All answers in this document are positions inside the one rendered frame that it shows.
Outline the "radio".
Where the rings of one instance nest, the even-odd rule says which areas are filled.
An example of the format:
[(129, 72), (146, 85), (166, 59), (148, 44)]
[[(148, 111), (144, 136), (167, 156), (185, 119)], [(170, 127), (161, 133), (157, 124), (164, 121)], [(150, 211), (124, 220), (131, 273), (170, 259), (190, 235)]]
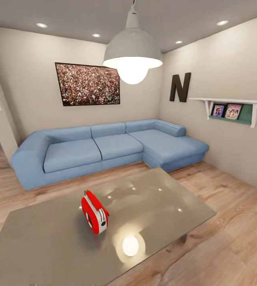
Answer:
[(101, 205), (99, 200), (95, 195), (90, 191), (85, 191), (85, 196), (82, 201), (82, 210), (89, 221), (91, 229), (95, 234), (100, 234), (105, 231), (108, 226), (108, 212)]

